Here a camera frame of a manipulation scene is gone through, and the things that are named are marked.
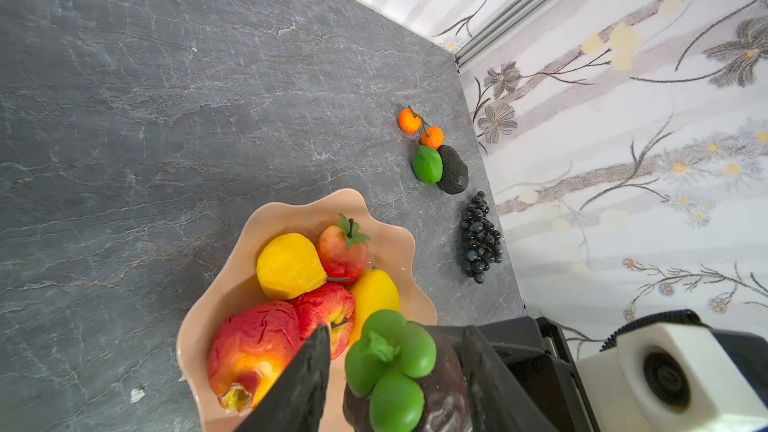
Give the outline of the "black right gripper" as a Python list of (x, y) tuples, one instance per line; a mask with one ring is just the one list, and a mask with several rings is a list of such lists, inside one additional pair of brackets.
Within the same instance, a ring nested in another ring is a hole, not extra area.
[[(452, 344), (461, 362), (469, 326), (429, 326)], [(598, 431), (594, 412), (559, 324), (546, 318), (519, 317), (475, 326), (520, 382), (556, 431)]]

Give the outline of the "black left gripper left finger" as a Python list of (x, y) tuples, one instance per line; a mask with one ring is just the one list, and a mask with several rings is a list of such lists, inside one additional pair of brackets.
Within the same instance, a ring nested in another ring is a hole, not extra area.
[(237, 432), (317, 432), (330, 373), (330, 336), (319, 325)]

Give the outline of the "dark brown round fruit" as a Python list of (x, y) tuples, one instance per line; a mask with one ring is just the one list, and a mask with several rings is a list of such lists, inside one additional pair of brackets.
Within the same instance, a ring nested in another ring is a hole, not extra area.
[(461, 362), (442, 334), (380, 310), (363, 324), (344, 370), (343, 414), (355, 431), (464, 431), (471, 404)]

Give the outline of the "red yellow fake peach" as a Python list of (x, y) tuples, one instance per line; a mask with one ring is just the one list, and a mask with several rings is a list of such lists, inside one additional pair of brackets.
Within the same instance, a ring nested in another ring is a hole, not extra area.
[(299, 323), (301, 343), (324, 325), (329, 332), (331, 360), (339, 357), (350, 345), (355, 327), (355, 299), (344, 287), (335, 283), (298, 296), (291, 301)]

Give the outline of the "green fake lime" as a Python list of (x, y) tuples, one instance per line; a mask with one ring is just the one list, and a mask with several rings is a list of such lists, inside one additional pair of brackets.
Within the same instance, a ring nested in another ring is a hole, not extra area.
[(415, 176), (427, 185), (439, 182), (443, 175), (443, 161), (436, 149), (419, 145), (412, 157)]

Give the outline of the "yellow fake lemon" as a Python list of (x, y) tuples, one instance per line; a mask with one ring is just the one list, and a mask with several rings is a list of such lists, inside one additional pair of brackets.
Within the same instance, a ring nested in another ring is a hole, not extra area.
[(379, 310), (400, 311), (400, 295), (391, 277), (380, 269), (363, 272), (348, 288), (354, 298), (354, 328), (350, 346), (360, 339), (362, 327), (370, 315)]
[(256, 260), (256, 275), (264, 294), (277, 300), (292, 300), (327, 280), (314, 244), (299, 233), (270, 241)]

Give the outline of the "dark fake grape bunch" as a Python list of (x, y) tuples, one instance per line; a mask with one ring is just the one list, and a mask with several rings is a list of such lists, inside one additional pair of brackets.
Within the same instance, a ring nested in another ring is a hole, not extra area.
[(489, 270), (503, 262), (502, 232), (490, 220), (490, 205), (478, 191), (464, 205), (459, 222), (460, 266), (475, 283), (483, 284)]

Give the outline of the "magenta fake dragon fruit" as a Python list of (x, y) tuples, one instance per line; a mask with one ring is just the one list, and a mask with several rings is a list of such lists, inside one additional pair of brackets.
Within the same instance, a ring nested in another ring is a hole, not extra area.
[(301, 345), (296, 310), (285, 301), (258, 305), (227, 319), (207, 359), (209, 385), (220, 406), (228, 412), (256, 407)]

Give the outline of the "small orange tangerine with stem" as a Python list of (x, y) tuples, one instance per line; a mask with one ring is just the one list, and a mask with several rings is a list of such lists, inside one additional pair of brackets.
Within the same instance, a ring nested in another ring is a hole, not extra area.
[(397, 122), (399, 128), (406, 134), (422, 133), (425, 127), (421, 115), (408, 106), (399, 113)]

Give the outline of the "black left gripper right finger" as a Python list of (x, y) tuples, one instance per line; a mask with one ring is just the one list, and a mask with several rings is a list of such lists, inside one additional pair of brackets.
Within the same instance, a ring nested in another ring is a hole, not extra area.
[(474, 431), (556, 431), (478, 327), (465, 328), (461, 361)]

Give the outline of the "pink scalloped fruit bowl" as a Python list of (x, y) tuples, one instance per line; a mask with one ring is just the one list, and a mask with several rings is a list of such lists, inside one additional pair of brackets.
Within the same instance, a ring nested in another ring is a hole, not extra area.
[(257, 256), (268, 242), (283, 233), (297, 232), (316, 240), (340, 215), (353, 217), (370, 236), (370, 261), (393, 280), (402, 314), (423, 325), (436, 324), (435, 305), (413, 276), (414, 237), (403, 227), (374, 219), (358, 191), (340, 189), (305, 205), (267, 203), (245, 222), (227, 261), (179, 329), (177, 362), (195, 399), (202, 430), (233, 431), (246, 418), (219, 405), (209, 385), (206, 363), (220, 325), (230, 316), (269, 300), (256, 278)]

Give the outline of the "dark fake avocado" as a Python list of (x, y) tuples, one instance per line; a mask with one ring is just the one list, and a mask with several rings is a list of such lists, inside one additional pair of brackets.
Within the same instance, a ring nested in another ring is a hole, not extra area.
[(437, 152), (443, 165), (442, 177), (437, 182), (438, 187), (450, 195), (464, 192), (469, 185), (468, 166), (458, 152), (448, 145), (440, 146)]

